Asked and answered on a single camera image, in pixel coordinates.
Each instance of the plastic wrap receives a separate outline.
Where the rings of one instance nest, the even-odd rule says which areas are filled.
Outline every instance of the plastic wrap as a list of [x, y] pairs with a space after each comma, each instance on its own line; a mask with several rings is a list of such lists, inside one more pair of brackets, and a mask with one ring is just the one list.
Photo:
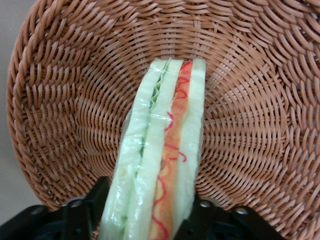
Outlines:
[[[158, 174], [164, 164], [163, 151], [168, 140], [166, 131], [174, 122], [171, 108], [177, 95], [176, 84], [181, 77], [182, 65], [182, 60], [156, 59], [141, 81], [123, 127], [99, 240], [151, 239], [151, 225], [155, 225], [157, 220], [153, 210], [159, 200], [155, 197], [156, 189], [159, 190]], [[173, 159], [177, 165], [175, 181], [171, 181], [170, 186], [161, 186], [163, 192], [158, 191], [164, 196], [170, 194], [170, 190], [166, 192], [166, 187], [174, 189], [173, 200], [168, 203], [172, 208], [172, 222], [169, 229], [162, 226], [163, 239], [174, 236], [183, 219], [190, 214], [194, 199], [202, 144], [204, 74], [204, 61], [194, 60], [187, 111], [179, 132], [179, 154], [177, 159]]]

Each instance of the woven rattan texture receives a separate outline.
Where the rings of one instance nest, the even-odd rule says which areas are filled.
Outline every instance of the woven rattan texture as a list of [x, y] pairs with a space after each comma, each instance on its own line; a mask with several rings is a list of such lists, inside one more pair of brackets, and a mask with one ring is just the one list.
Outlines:
[[21, 169], [56, 209], [112, 175], [150, 62], [207, 63], [197, 189], [283, 236], [320, 235], [318, 0], [38, 0], [8, 70]]

